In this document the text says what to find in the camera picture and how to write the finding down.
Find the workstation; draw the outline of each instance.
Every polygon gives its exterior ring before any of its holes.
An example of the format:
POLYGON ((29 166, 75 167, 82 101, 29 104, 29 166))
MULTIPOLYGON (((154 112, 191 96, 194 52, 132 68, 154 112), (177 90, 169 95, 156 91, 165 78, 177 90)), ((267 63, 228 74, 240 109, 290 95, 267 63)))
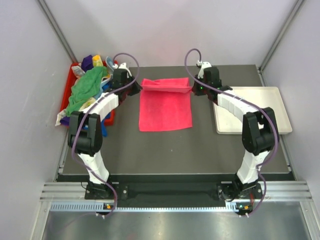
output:
POLYGON ((34 57, 2 177, 28 207, 8 193, 3 238, 320 239, 317 2, 24 4, 9 34, 45 41, 16 49, 34 57))

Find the red plastic basket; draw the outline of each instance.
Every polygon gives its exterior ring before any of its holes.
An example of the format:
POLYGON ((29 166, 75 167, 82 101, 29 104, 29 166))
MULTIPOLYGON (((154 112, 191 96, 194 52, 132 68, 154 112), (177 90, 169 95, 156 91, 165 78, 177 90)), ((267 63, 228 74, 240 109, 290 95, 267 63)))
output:
MULTIPOLYGON (((62 103, 61 103, 61 107, 60 107, 60 112, 65 109, 68 104, 69 104, 69 97, 71 96, 71 87, 75 84, 77 77, 74 75, 74 72, 72 71, 72 67, 73 66, 78 66, 79 63, 73 63, 70 66, 69 69, 69 74, 68 77, 66 79, 66 84, 65 84, 65 88, 64 88, 64 93, 63 93, 63 98, 62 98, 62 103)), ((114 120, 115 120, 115 110, 112 110, 110 113, 110 118, 109 119, 105 119, 104 120, 104 125, 105 126, 111 126, 114 124, 114 120)))

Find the pile of clothes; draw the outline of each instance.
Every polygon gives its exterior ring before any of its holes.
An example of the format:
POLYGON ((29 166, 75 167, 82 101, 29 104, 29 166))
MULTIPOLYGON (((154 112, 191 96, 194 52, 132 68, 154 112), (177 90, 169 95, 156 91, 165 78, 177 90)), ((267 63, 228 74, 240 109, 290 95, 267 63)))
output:
POLYGON ((73 111, 82 111, 89 107, 109 87, 114 70, 112 59, 107 57, 106 63, 109 68, 104 66, 99 55, 89 55, 83 59, 82 63, 71 67, 77 80, 71 87, 68 106, 57 115, 56 126, 69 126, 73 111))

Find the white tray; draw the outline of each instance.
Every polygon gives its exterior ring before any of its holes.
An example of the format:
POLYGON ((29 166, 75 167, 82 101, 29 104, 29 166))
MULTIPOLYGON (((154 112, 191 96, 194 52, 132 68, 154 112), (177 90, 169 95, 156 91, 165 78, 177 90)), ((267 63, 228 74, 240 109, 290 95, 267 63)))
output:
MULTIPOLYGON (((249 86, 232 87, 234 92, 245 100, 261 108, 270 107, 274 110, 279 134, 292 132, 292 127, 277 87, 249 86)), ((216 131, 218 134, 241 134, 242 123, 224 108, 213 104, 216 131)))

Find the wall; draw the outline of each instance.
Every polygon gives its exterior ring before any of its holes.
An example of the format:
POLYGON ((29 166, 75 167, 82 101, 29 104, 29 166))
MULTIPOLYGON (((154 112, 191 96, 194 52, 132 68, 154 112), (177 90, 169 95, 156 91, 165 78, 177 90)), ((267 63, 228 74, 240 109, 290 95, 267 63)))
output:
POLYGON ((71 61, 35 0, 1 1, 0 239, 29 239, 65 130, 55 128, 71 61))
POLYGON ((290 26, 263 76, 280 89, 293 132, 285 137, 291 162, 306 180, 320 211, 320 1, 308 0, 290 26))
POLYGON ((199 48, 215 65, 259 66, 295 0, 46 2, 78 61, 128 52, 141 66, 182 66, 199 48))

